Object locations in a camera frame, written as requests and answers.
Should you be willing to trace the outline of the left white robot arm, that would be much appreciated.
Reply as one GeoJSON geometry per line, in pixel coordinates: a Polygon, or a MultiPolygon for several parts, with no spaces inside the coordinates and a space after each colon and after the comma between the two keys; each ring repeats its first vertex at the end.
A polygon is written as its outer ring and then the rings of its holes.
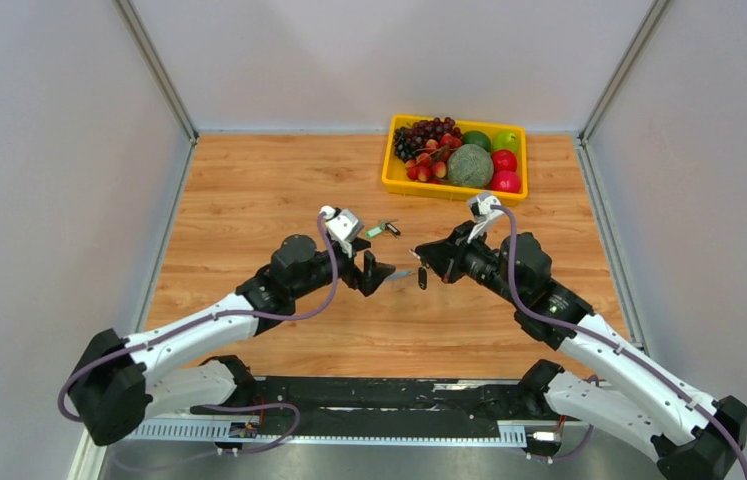
{"type": "Polygon", "coordinates": [[[297,300],[320,288],[329,290],[325,305],[338,282],[372,295],[396,268],[378,262],[366,240],[352,240],[349,247],[344,252],[329,240],[320,251],[308,236],[289,236],[268,264],[215,304],[155,330],[126,337],[112,329],[96,334],[58,393],[60,413],[82,423],[96,445],[106,446],[175,410],[221,405],[232,414],[246,412],[255,388],[238,358],[217,357],[196,368],[189,362],[301,320],[297,300]]]}

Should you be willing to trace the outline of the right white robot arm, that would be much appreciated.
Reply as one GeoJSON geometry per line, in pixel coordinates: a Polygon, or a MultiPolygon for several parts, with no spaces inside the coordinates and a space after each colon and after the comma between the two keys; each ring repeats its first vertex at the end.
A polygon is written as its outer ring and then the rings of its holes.
{"type": "Polygon", "coordinates": [[[497,249],[474,223],[414,255],[443,282],[468,277],[515,308],[533,339],[588,366],[610,388],[540,360],[522,377],[520,403],[533,417],[554,411],[589,423],[652,460],[666,479],[723,479],[738,464],[747,477],[747,406],[716,399],[671,374],[625,340],[580,296],[554,280],[551,258],[529,233],[497,249]]]}

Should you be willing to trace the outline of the black tagged key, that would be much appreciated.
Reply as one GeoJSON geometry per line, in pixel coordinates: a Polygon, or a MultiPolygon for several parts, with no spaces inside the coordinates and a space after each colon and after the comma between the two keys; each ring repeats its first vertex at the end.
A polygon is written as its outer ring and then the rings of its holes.
{"type": "Polygon", "coordinates": [[[428,271],[424,266],[419,266],[417,269],[417,284],[421,290],[428,288],[428,271]]]}

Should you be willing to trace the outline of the large keyring with small rings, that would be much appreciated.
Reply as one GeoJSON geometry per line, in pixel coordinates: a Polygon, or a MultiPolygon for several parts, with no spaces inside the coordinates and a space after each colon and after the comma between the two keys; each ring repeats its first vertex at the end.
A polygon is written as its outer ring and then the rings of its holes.
{"type": "Polygon", "coordinates": [[[416,273],[416,271],[413,270],[413,269],[400,270],[400,271],[396,271],[396,272],[390,274],[386,278],[386,280],[387,281],[396,281],[396,280],[399,280],[399,279],[406,278],[406,277],[409,277],[411,275],[414,275],[415,273],[416,273]]]}

